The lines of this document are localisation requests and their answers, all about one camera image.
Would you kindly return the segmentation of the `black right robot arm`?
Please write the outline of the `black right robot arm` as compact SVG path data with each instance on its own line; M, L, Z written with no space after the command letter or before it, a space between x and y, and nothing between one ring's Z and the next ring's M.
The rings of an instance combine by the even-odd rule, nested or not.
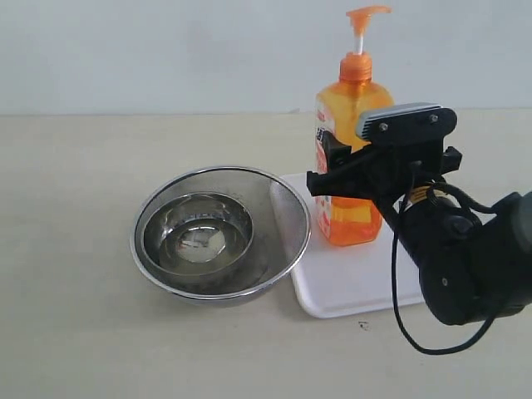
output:
M531 197L491 206L445 181L461 153L441 140L352 151L332 133L318 141L328 165L310 172L312 196L373 202L418 268L426 305L446 325L519 313L531 302Z

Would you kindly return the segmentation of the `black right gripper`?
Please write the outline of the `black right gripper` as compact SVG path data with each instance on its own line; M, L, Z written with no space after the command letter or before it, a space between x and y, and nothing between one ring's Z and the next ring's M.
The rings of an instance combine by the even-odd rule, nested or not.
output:
M402 146L371 144L367 149L350 153L349 145L324 131L327 172L306 172L309 194L373 199L370 180L379 197L397 200L411 183L417 188L445 182L444 175L458 170L463 157L454 146L445 148L442 140Z

